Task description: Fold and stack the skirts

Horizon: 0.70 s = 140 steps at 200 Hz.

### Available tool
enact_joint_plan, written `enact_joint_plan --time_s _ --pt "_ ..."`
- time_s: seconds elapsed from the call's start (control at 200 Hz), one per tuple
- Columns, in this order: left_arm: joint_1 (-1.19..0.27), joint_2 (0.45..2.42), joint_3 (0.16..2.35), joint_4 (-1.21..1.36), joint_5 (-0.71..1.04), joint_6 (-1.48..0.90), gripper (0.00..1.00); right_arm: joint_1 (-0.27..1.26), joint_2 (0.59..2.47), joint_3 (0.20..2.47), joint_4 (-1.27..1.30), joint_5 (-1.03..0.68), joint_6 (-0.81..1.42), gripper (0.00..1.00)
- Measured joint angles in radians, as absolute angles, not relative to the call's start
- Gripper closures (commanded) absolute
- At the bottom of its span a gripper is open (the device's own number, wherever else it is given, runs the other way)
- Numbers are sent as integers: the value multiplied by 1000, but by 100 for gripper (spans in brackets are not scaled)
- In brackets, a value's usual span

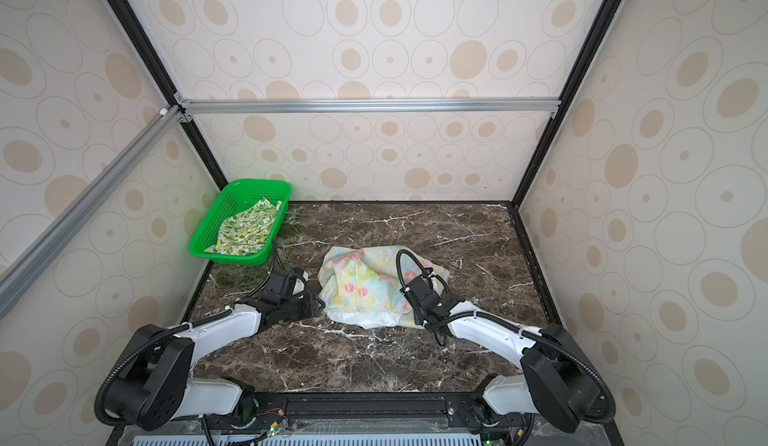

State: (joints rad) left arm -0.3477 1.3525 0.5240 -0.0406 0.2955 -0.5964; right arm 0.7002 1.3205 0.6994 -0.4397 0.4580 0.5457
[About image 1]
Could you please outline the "pastel floral skirt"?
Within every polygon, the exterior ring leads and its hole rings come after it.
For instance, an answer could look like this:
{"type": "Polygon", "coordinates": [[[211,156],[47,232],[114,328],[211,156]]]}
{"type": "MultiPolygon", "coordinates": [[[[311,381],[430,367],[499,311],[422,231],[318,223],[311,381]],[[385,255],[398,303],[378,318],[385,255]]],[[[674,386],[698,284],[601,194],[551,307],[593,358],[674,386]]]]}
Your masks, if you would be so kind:
{"type": "Polygon", "coordinates": [[[412,307],[400,292],[399,246],[332,247],[318,273],[319,298],[334,322],[365,329],[415,328],[412,307]]]}

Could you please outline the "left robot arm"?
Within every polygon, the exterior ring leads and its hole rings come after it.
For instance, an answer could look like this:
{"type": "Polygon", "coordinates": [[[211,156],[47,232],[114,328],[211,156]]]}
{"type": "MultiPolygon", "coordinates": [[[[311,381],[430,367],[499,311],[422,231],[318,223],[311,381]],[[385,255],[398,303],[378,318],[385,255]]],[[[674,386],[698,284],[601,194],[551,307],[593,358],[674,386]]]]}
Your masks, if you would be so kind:
{"type": "Polygon", "coordinates": [[[254,388],[234,379],[196,379],[195,366],[236,341],[318,315],[325,303],[308,279],[301,268],[277,269],[219,313],[168,328],[140,327],[96,392],[96,419],[145,431],[204,416],[225,417],[237,428],[251,425],[259,409],[254,388]]]}

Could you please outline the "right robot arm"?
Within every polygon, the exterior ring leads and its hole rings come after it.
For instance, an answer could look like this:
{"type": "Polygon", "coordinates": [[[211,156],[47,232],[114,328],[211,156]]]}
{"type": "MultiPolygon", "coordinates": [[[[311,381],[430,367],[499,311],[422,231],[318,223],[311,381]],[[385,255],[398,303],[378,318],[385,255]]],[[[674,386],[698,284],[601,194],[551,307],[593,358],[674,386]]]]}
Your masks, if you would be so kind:
{"type": "Polygon", "coordinates": [[[496,375],[479,387],[479,414],[491,421],[510,413],[534,414],[564,433],[581,423],[613,419],[615,400],[606,381],[571,334],[557,324],[526,326],[489,313],[434,286],[440,277],[416,276],[400,288],[415,323],[438,337],[479,345],[520,373],[496,375]]]}

